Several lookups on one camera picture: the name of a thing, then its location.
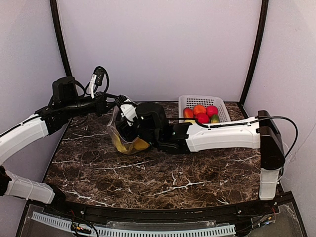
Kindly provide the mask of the clear zip top bag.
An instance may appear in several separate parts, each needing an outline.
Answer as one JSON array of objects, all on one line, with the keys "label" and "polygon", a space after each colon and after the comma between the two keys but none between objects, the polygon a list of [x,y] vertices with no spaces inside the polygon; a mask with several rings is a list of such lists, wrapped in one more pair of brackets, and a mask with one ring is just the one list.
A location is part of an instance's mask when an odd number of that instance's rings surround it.
[{"label": "clear zip top bag", "polygon": [[132,155],[150,147],[138,137],[137,104],[129,97],[120,95],[115,99],[114,111],[107,130],[116,149],[125,155]]}]

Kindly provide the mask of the yellow toy lemon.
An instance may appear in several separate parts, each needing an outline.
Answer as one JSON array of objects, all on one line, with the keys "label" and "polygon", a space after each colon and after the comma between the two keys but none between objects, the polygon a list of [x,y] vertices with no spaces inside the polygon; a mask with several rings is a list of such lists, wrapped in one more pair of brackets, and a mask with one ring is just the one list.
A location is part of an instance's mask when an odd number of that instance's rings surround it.
[{"label": "yellow toy lemon", "polygon": [[150,147],[150,144],[147,143],[146,141],[138,138],[134,143],[133,143],[133,148],[135,151],[143,151],[146,150],[147,148]]}]

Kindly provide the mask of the yellow toy pear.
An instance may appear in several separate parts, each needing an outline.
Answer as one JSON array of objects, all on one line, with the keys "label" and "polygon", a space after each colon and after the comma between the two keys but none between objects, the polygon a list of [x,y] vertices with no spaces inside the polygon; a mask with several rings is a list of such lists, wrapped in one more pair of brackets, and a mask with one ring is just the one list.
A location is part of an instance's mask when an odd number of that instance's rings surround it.
[{"label": "yellow toy pear", "polygon": [[128,147],[126,146],[126,144],[124,142],[122,142],[121,138],[119,136],[114,136],[112,138],[113,144],[116,147],[116,149],[123,153],[123,154],[127,154],[128,152]]}]

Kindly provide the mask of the cream toy apple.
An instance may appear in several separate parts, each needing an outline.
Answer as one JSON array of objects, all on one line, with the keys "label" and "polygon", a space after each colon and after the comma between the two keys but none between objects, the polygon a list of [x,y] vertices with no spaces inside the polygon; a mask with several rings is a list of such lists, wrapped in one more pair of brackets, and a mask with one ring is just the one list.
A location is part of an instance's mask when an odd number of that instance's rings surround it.
[{"label": "cream toy apple", "polygon": [[184,122],[196,123],[196,121],[193,119],[186,119]]}]

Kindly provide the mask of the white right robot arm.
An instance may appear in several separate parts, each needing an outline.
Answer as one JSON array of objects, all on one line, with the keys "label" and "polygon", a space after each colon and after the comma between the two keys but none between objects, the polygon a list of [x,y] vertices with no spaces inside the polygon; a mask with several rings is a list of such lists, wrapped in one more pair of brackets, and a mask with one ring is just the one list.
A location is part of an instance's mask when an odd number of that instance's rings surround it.
[{"label": "white right robot arm", "polygon": [[176,118],[170,124],[163,106],[145,102],[139,105],[124,99],[116,102],[122,119],[116,123],[120,136],[130,141],[140,138],[168,154],[189,154],[209,149],[252,148],[260,150],[259,199],[273,200],[282,177],[288,153],[284,152],[281,133],[275,124],[281,116],[258,115],[233,122],[200,123]]}]

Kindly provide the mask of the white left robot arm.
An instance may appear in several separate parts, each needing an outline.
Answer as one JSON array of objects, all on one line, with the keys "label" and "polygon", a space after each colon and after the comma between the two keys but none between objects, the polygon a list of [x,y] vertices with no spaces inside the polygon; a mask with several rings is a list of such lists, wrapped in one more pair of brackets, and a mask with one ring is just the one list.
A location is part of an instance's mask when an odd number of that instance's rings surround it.
[{"label": "white left robot arm", "polygon": [[[107,101],[117,96],[91,91],[90,96],[79,95],[76,87],[82,85],[74,77],[63,77],[53,82],[53,95],[49,104],[23,122],[0,135],[0,163],[4,164],[12,155],[36,140],[60,130],[71,118],[95,113],[100,116],[111,110],[116,103]],[[58,188],[20,177],[3,166],[0,168],[1,196],[15,196],[51,204],[63,197]]]}]

